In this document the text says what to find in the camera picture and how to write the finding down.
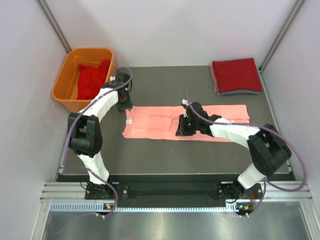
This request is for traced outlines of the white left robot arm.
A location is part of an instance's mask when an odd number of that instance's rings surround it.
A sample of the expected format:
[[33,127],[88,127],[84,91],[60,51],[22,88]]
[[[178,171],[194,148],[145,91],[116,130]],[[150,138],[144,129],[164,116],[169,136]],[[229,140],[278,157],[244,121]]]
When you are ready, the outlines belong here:
[[129,95],[131,88],[132,74],[117,72],[102,86],[87,107],[68,116],[65,146],[79,157],[88,172],[86,200],[116,197],[110,172],[101,154],[103,137],[100,123],[113,106],[120,112],[133,107]]

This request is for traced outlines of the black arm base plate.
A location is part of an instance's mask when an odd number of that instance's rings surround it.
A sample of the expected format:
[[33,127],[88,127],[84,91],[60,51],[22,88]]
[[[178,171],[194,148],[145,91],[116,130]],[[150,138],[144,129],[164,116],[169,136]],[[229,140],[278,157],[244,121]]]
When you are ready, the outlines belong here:
[[222,207],[224,203],[260,200],[256,183],[245,196],[230,198],[221,191],[237,179],[236,174],[113,174],[118,207]]

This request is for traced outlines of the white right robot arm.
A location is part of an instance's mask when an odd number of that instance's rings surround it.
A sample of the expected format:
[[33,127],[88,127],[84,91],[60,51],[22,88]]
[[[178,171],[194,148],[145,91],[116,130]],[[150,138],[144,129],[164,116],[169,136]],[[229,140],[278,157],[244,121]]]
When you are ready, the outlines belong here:
[[221,191],[222,197],[245,198],[252,187],[272,176],[291,156],[292,152],[271,124],[263,127],[234,123],[220,115],[208,115],[199,102],[181,102],[185,110],[179,116],[177,137],[189,137],[196,133],[212,138],[222,138],[249,150],[252,163],[236,180]]

